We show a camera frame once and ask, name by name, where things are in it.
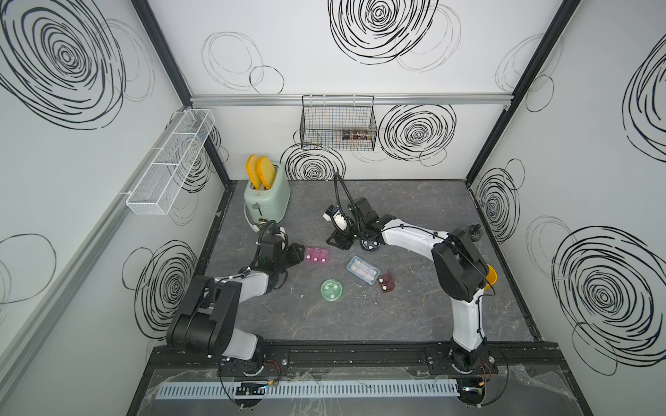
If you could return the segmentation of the pink pillbox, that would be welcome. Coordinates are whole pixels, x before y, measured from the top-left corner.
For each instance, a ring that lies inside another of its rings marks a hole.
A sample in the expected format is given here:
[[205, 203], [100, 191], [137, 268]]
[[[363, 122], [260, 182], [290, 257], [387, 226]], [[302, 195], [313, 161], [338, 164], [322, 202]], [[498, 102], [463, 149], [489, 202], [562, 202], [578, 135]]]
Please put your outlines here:
[[329, 263], [330, 252], [324, 248], [307, 247], [305, 250], [305, 259], [312, 263]]

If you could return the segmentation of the blue rectangular pillbox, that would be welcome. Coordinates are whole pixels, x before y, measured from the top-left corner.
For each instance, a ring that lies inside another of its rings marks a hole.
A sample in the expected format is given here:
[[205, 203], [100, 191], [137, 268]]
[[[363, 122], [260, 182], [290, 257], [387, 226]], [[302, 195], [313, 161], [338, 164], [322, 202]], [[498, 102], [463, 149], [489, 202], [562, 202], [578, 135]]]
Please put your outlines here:
[[353, 256], [345, 269], [366, 284], [374, 284], [381, 275], [381, 270], [359, 256]]

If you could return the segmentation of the green round pillbox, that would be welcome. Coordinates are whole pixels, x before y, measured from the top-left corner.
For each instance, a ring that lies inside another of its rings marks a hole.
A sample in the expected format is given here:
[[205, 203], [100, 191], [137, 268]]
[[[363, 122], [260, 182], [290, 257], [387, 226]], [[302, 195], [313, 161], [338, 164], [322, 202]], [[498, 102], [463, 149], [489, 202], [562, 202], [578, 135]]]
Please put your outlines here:
[[327, 279], [320, 286], [320, 295], [327, 302], [335, 302], [343, 296], [343, 286], [336, 279]]

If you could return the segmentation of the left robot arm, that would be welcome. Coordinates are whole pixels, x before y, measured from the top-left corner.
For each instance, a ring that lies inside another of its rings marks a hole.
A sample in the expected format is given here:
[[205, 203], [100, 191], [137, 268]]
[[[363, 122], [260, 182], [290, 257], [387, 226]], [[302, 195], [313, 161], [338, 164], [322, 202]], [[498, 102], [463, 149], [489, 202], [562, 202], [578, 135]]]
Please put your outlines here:
[[253, 260], [239, 273], [193, 278], [168, 327], [166, 344], [261, 367], [264, 340], [237, 328], [239, 306], [281, 289], [289, 268], [302, 263], [305, 254], [304, 245], [291, 243], [284, 229], [271, 225], [260, 233]]

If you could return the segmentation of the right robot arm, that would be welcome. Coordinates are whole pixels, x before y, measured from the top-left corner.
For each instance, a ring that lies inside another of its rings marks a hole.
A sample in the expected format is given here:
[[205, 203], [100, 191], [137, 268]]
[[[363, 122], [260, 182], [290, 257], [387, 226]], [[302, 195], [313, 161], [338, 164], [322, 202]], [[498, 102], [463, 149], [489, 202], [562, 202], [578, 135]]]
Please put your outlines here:
[[349, 209], [347, 214], [340, 206], [331, 205], [324, 212], [323, 218], [335, 228], [327, 244], [348, 250], [360, 241], [366, 251], [390, 245], [431, 260], [438, 282], [452, 303], [454, 330], [449, 353], [452, 366], [460, 373], [472, 373], [487, 351], [482, 296], [490, 268], [471, 237], [461, 229], [437, 232], [391, 215], [380, 217], [365, 198], [350, 204]]

